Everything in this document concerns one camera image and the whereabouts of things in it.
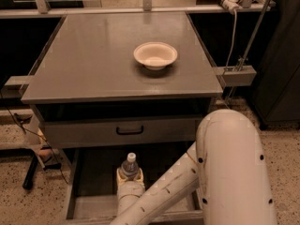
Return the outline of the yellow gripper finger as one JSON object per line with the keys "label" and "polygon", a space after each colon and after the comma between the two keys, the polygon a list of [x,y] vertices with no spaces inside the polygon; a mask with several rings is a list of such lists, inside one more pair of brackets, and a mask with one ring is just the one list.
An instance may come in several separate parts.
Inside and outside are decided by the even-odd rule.
{"label": "yellow gripper finger", "polygon": [[139,183],[142,183],[143,179],[144,179],[144,177],[143,177],[143,170],[139,169],[139,172],[134,177],[134,180],[137,181],[137,182],[139,182]]}
{"label": "yellow gripper finger", "polygon": [[128,181],[128,178],[124,175],[122,170],[118,168],[116,170],[116,183],[118,186],[122,186],[124,183]]}

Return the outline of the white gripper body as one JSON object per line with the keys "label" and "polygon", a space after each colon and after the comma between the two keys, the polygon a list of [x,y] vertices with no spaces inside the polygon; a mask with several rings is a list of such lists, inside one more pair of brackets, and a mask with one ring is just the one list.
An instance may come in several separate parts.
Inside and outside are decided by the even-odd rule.
{"label": "white gripper body", "polygon": [[126,181],[118,186],[117,214],[125,212],[132,204],[134,204],[145,192],[144,183],[140,180]]}

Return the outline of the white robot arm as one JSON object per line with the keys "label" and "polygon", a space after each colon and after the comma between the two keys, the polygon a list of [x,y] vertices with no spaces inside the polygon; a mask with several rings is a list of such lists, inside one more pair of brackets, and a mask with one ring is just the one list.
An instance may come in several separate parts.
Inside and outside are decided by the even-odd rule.
{"label": "white robot arm", "polygon": [[110,225],[149,225],[196,189],[204,225],[278,225],[260,135],[228,109],[206,115],[196,141],[144,193],[119,191]]}

